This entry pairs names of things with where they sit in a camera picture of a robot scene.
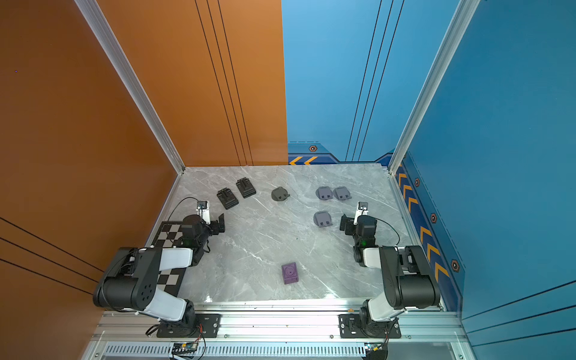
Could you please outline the purple-grey phone stand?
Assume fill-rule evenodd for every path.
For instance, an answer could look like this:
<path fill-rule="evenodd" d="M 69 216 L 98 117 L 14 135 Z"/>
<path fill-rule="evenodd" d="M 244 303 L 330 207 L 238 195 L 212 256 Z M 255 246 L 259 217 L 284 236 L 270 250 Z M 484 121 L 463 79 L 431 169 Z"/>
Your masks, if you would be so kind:
<path fill-rule="evenodd" d="M 327 211 L 318 211 L 313 215 L 313 222 L 321 228 L 333 225 L 332 216 Z"/>
<path fill-rule="evenodd" d="M 316 194 L 316 197 L 322 201 L 330 200 L 333 198 L 332 189 L 328 186 L 318 187 L 318 189 L 316 189 L 316 191 L 315 191 L 315 194 Z"/>
<path fill-rule="evenodd" d="M 352 198 L 350 191 L 344 186 L 334 188 L 332 193 L 333 197 L 340 201 L 346 201 Z"/>

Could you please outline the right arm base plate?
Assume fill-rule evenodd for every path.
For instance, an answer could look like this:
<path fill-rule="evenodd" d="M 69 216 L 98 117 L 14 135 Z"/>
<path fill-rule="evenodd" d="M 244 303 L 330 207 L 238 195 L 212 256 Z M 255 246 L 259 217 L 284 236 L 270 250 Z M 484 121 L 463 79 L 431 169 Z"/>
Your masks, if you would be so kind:
<path fill-rule="evenodd" d="M 400 339 L 401 329 L 397 320 L 374 322 L 363 319 L 360 314 L 343 313 L 338 316 L 341 338 Z"/>

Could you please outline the dark grey round phone stand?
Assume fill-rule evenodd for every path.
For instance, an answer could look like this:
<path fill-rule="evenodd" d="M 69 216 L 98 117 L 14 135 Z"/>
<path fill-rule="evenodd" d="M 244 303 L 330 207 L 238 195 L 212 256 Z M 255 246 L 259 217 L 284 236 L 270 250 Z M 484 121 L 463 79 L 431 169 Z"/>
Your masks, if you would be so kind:
<path fill-rule="evenodd" d="M 271 192 L 271 198 L 276 201 L 276 202 L 281 202 L 281 201 L 285 201 L 288 197 L 290 197 L 290 194 L 288 193 L 288 191 L 283 188 L 283 187 L 276 187 L 272 192 Z"/>

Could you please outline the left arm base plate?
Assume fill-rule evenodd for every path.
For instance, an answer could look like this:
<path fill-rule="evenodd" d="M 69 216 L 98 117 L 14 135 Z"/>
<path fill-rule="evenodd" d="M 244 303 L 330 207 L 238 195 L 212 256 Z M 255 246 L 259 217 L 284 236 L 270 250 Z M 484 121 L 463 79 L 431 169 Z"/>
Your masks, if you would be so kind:
<path fill-rule="evenodd" d="M 158 338 L 216 338 L 221 324 L 219 313 L 200 313 L 192 322 L 161 321 L 155 332 Z"/>

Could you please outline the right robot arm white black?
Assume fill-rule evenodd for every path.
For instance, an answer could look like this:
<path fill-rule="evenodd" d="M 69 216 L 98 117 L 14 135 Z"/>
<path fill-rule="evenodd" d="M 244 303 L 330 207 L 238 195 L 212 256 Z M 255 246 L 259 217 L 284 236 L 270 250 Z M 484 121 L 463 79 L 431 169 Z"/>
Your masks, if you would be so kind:
<path fill-rule="evenodd" d="M 389 337 L 402 313 L 436 307 L 441 300 L 422 247 L 376 244 L 377 222 L 369 215 L 352 218 L 344 214 L 340 219 L 340 230 L 354 240 L 354 260 L 362 267 L 379 269 L 382 275 L 382 293 L 364 301 L 354 330 L 369 338 Z"/>

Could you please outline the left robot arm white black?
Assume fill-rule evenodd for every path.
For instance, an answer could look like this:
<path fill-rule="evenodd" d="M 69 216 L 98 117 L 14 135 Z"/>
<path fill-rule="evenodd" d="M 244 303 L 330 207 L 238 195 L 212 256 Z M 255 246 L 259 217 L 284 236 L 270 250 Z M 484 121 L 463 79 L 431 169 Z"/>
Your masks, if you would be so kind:
<path fill-rule="evenodd" d="M 121 247 L 94 292 L 95 306 L 117 312 L 138 312 L 162 326 L 195 330 L 194 305 L 158 286 L 160 272 L 197 266 L 209 249 L 209 238 L 225 231 L 225 217 L 206 222 L 198 214 L 184 218 L 176 247 Z"/>

